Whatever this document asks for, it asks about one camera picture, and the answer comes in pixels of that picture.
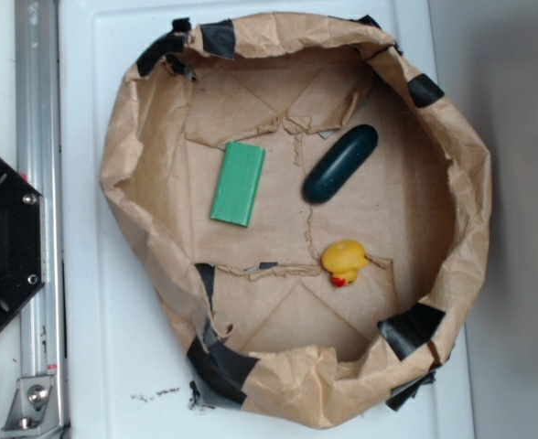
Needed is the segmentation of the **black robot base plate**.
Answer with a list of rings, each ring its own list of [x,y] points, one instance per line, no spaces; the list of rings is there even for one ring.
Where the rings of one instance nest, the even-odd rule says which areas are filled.
[[[45,283],[42,201],[0,157],[0,333]]]

